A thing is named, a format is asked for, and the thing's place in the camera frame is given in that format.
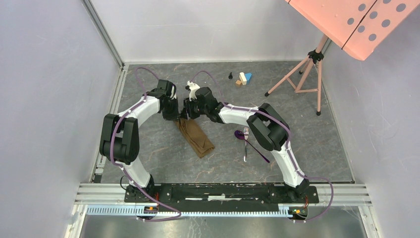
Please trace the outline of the brown cloth napkin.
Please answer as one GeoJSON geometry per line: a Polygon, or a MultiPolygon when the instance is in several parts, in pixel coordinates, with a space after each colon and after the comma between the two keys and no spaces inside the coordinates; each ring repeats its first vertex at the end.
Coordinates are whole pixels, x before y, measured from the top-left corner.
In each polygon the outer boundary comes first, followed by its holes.
{"type": "Polygon", "coordinates": [[[213,151],[214,144],[193,119],[182,119],[174,122],[199,158],[213,151]]]}

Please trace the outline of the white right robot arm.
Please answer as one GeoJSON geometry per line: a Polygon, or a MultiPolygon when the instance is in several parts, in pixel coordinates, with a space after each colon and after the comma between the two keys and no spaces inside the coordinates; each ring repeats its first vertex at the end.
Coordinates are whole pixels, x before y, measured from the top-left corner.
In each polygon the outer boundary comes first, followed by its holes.
{"type": "Polygon", "coordinates": [[[258,144],[275,158],[287,187],[287,198],[299,202],[306,196],[310,182],[293,154],[289,126],[270,104],[253,108],[226,104],[219,102],[208,87],[192,82],[188,82],[186,90],[189,96],[184,99],[183,118],[196,119],[205,115],[216,123],[248,127],[258,144]]]}

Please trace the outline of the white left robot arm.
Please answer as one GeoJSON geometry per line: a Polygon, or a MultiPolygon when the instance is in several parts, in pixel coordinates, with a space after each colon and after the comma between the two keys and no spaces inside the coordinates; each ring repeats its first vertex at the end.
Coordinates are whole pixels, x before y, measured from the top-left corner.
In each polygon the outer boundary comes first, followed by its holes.
{"type": "Polygon", "coordinates": [[[139,159],[140,126],[155,114],[161,114],[164,120],[179,119],[176,86],[160,79],[157,87],[146,92],[129,109],[118,114],[104,117],[99,152],[111,163],[119,167],[137,188],[137,196],[144,202],[150,202],[156,195],[154,180],[139,159]]]}

